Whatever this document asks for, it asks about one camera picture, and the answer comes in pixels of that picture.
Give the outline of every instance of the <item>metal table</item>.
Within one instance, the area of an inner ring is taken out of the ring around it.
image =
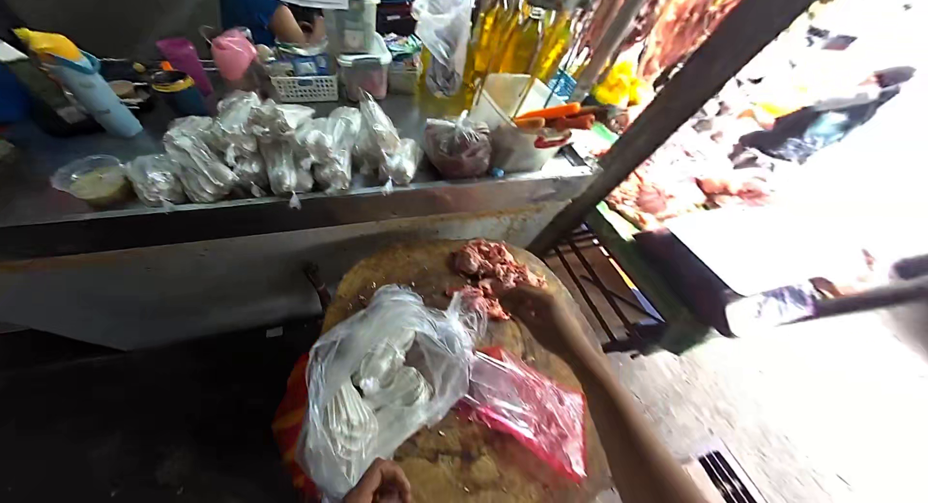
[[[322,117],[343,105],[310,106]],[[381,105],[401,136],[421,140],[412,96]],[[19,153],[0,170],[0,324],[132,349],[312,316],[320,308],[308,264],[336,284],[398,241],[485,236],[524,246],[597,172],[563,150],[539,172],[448,182],[424,160],[409,187],[384,194],[358,180],[344,195],[300,195],[299,210],[261,198],[95,212],[49,185],[74,158],[161,152],[170,118],[162,109],[143,116],[132,139],[54,138],[32,124],[5,133]]]

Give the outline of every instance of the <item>metal pole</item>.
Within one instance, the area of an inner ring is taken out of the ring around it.
[[[644,1],[645,0],[622,1],[619,12],[615,15],[615,19],[609,24],[609,29],[602,34],[602,39],[599,40],[599,44],[593,52],[593,57],[589,60],[589,64],[586,65],[580,77],[577,78],[574,94],[571,94],[570,101],[583,101],[586,98],[586,94],[589,94],[589,91],[593,89],[593,84],[596,83],[599,72],[602,71],[606,63],[609,62],[609,59],[612,58],[615,50],[622,44],[622,41],[625,40],[625,36],[628,35],[628,31],[630,30],[632,19],[638,15],[638,11],[641,10]]]
[[[603,171],[528,249],[544,255],[815,0],[742,0],[602,157]]]

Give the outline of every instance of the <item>white plastic basket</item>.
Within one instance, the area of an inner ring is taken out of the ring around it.
[[[281,103],[318,103],[339,100],[339,78],[335,75],[272,77]]]

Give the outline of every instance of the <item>plastic bag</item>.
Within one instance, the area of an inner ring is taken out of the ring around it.
[[[167,155],[142,155],[125,163],[125,173],[139,200],[146,206],[170,207],[187,202],[180,168]]]
[[[304,124],[312,123],[313,115],[316,110],[309,106],[302,105],[278,105],[283,111],[284,121],[293,131],[293,135],[288,135],[288,139],[293,145],[293,167],[296,171],[296,191],[307,192],[313,189],[314,180],[312,166],[315,162],[312,152],[305,149],[296,139],[296,131]]]
[[[266,100],[251,110],[249,125],[267,166],[267,180],[277,196],[290,195],[290,206],[300,208],[296,194],[313,189],[313,176],[298,161],[308,156],[296,141],[295,129],[312,118],[313,108],[278,105]]]
[[[268,185],[264,159],[248,123],[251,110],[260,105],[261,99],[254,92],[236,90],[229,94],[216,105],[219,114],[210,136],[210,144],[254,197],[267,195],[264,189]]]
[[[511,434],[576,483],[586,478],[586,400],[501,347],[481,349],[470,368],[464,403],[472,418]]]
[[[326,119],[325,129],[316,137],[313,176],[326,192],[345,191],[351,187],[351,164],[354,142],[361,127],[361,112],[341,106]]]
[[[473,342],[485,329],[485,314],[462,311],[459,294],[441,311],[388,285],[319,338],[296,458],[327,497],[339,500],[375,458],[389,458],[467,393]]]
[[[179,165],[184,192],[194,202],[218,201],[238,183],[238,177],[204,141],[212,126],[209,117],[180,117],[168,124],[164,134],[164,151]]]
[[[433,94],[451,96],[460,89],[467,60],[473,2],[415,0],[412,3],[412,17],[417,21],[416,35],[432,54],[425,82]]]
[[[385,153],[384,160],[377,169],[380,180],[407,186],[416,175],[416,168],[422,160],[422,149],[412,139],[400,139],[400,146],[392,153]]]
[[[425,154],[447,179],[467,179],[486,173],[493,149],[485,122],[461,114],[457,121],[429,118],[425,121]]]
[[[354,147],[354,158],[362,174],[372,175],[386,160],[386,154],[399,148],[400,135],[377,101],[364,90],[359,90],[359,93],[361,130]]]

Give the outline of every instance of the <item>pink container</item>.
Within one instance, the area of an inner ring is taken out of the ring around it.
[[[213,40],[210,48],[219,74],[227,82],[238,82],[258,53],[239,29],[229,29]]]
[[[168,58],[175,70],[180,70],[193,78],[197,89],[203,95],[213,93],[213,84],[203,71],[203,64],[197,54],[197,47],[182,37],[172,37],[155,42],[161,54]]]

